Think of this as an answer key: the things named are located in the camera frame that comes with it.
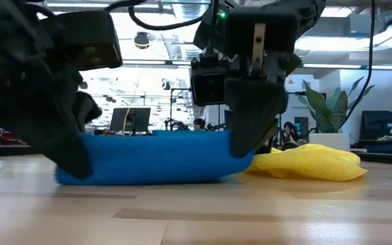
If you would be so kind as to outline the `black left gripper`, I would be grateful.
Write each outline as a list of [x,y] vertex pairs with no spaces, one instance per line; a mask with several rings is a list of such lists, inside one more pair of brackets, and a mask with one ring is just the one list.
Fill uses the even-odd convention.
[[63,17],[32,1],[0,0],[0,127],[77,179],[93,168],[81,139],[102,115],[65,51]]

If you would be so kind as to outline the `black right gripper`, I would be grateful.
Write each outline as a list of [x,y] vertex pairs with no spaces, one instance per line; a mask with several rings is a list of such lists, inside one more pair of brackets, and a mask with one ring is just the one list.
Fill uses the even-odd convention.
[[287,106],[284,79],[301,65],[298,31],[298,16],[279,3],[216,1],[203,14],[193,40],[203,51],[193,61],[193,82],[225,81],[232,156],[245,157],[274,136]]

